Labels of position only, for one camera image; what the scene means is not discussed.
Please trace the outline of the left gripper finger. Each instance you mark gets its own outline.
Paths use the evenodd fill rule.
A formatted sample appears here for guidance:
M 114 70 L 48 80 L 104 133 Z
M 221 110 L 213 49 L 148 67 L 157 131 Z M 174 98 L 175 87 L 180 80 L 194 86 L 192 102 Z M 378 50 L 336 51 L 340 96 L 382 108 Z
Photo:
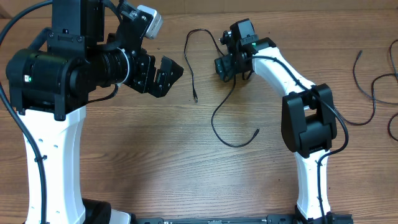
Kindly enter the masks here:
M 150 93 L 156 98 L 164 97 L 171 89 L 173 83 L 169 80 L 154 82 L 150 87 Z
M 182 75 L 184 68 L 171 58 L 162 57 L 158 69 L 158 84 L 174 84 Z

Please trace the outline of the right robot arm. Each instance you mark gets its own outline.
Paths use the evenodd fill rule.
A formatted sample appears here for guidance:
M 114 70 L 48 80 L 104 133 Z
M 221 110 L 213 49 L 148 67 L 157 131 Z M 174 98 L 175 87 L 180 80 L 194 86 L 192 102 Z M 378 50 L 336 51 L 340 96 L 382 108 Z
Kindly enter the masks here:
M 327 162 L 335 153 L 336 124 L 342 121 L 330 87 L 301 76 L 270 38 L 258 37 L 249 19 L 232 24 L 220 42 L 228 53 L 215 59 L 215 70 L 224 82 L 239 73 L 255 73 L 282 98 L 282 139 L 294 153 L 298 174 L 295 213 L 286 222 L 352 223 L 351 215 L 331 211 L 327 196 Z

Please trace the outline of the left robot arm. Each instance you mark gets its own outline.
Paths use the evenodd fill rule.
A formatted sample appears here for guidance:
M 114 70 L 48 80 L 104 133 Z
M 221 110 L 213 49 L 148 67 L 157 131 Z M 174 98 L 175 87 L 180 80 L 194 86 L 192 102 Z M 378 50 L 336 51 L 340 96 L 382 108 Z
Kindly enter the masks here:
M 183 68 L 142 47 L 162 16 L 127 1 L 52 0 L 52 25 L 7 64 L 6 109 L 24 135 L 29 179 L 27 223 L 132 223 L 108 202 L 83 198 L 80 140 L 89 95 L 126 85 L 165 96 Z

